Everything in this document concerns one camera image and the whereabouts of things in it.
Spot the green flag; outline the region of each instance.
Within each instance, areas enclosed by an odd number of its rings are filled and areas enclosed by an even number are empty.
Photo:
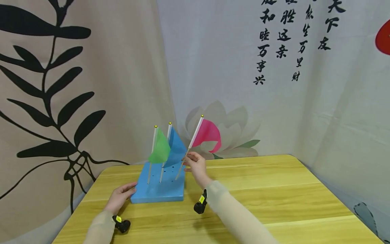
[[[163,163],[168,159],[169,152],[168,140],[160,128],[157,128],[156,143],[154,144],[152,154],[149,156],[149,162],[151,164]]]

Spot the wooden table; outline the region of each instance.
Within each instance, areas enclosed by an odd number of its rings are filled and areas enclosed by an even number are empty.
[[[53,243],[82,243],[112,190],[137,181],[142,167],[104,170]],[[209,160],[207,171],[280,243],[382,243],[293,156]],[[193,211],[202,191],[189,173],[185,183],[182,202],[127,204],[120,215],[131,228],[125,235],[116,230],[112,243],[236,243],[209,207],[201,215]]]

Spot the red circle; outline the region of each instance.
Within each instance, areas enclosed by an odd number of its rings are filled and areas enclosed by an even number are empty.
[[[378,31],[375,38],[375,45],[379,51],[390,55],[390,20],[388,20]]]

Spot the yellow label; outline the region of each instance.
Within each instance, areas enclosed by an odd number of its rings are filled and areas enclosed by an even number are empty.
[[[204,201],[204,196],[203,195],[200,196],[199,201],[200,201],[201,204],[203,204],[203,201]]]

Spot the left hand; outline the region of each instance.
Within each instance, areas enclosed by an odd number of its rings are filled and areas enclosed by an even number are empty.
[[[133,182],[116,188],[108,199],[103,211],[109,211],[112,215],[117,215],[126,200],[135,193],[136,185],[137,182]]]

